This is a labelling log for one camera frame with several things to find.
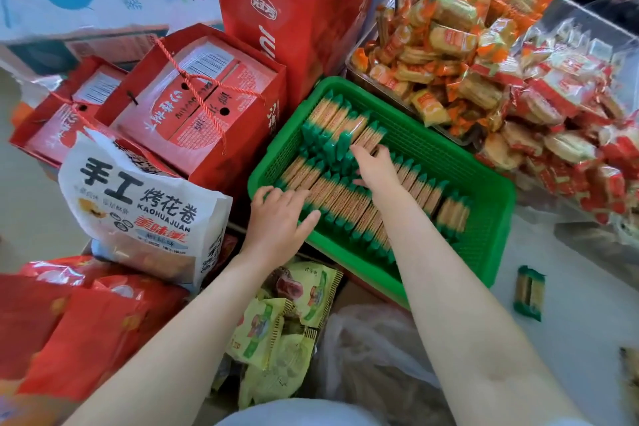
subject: white paper bag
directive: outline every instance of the white paper bag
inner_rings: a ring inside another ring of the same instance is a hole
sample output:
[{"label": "white paper bag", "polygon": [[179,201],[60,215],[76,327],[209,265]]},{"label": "white paper bag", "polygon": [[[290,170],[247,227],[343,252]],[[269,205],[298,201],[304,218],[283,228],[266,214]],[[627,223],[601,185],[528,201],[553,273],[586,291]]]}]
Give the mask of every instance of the white paper bag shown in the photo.
[{"label": "white paper bag", "polygon": [[233,199],[88,133],[78,133],[58,176],[78,224],[109,259],[199,290],[217,261]]}]

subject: forearm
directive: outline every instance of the forearm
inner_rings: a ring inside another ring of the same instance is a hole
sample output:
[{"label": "forearm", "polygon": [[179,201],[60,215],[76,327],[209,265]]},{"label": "forearm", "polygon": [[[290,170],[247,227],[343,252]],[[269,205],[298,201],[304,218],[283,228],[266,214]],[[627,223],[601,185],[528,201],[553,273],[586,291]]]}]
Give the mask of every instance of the forearm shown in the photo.
[{"label": "forearm", "polygon": [[65,425],[191,424],[238,320],[267,276],[259,257],[240,253]]},{"label": "forearm", "polygon": [[[545,409],[550,418],[557,411],[578,414],[521,328],[414,199],[397,189],[377,204],[420,337],[458,423],[480,425],[483,419],[499,424],[509,408],[496,404],[491,414],[491,403],[514,400],[525,410],[526,402],[540,396],[544,406],[537,409]],[[522,395],[528,397],[520,402]],[[527,419],[537,424],[545,415],[531,412]]]}]

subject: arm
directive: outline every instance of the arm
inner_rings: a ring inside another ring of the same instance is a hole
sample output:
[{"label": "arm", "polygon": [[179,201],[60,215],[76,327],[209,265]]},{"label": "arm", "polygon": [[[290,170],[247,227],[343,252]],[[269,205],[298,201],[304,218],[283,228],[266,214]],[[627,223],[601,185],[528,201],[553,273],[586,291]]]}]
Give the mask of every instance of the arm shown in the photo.
[{"label": "arm", "polygon": [[271,271],[290,260],[315,228],[319,211],[297,225],[307,195],[308,191],[260,188],[251,205],[242,251],[93,393],[65,426],[191,424],[249,301]]},{"label": "arm", "polygon": [[352,149],[457,424],[545,426],[581,418],[522,329],[399,184],[388,149],[376,157]]}]

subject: person's right hand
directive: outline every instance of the person's right hand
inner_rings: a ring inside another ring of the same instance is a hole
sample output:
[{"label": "person's right hand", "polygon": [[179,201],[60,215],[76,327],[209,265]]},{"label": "person's right hand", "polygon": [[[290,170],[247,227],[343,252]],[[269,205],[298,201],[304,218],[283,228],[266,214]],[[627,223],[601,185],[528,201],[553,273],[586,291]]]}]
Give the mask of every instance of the person's right hand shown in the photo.
[{"label": "person's right hand", "polygon": [[355,184],[365,185],[372,190],[373,198],[392,193],[401,188],[395,172],[395,165],[390,159],[388,148],[383,145],[377,147],[377,155],[370,155],[364,148],[351,145],[351,151],[359,164],[362,181],[354,180]]}]

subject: basket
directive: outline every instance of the basket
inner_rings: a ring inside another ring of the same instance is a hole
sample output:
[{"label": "basket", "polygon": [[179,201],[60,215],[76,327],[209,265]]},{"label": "basket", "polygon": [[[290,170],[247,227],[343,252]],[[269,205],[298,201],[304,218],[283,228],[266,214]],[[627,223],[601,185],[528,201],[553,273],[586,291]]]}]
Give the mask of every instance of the basket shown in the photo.
[{"label": "basket", "polygon": [[[450,192],[457,189],[472,199],[466,230],[453,248],[482,283],[490,287],[495,282],[510,230],[516,197],[513,183],[480,164],[455,143],[343,78],[326,78],[299,105],[251,174],[250,196],[253,197],[259,187],[273,185],[293,161],[303,142],[302,124],[329,90],[342,94],[360,113],[370,110],[372,119],[388,129],[382,143],[390,150],[411,157],[422,165],[429,177],[435,177],[437,181],[448,180]],[[334,230],[324,220],[320,220],[308,242],[391,300],[408,308],[396,265],[389,265],[350,243],[346,234]]]}]

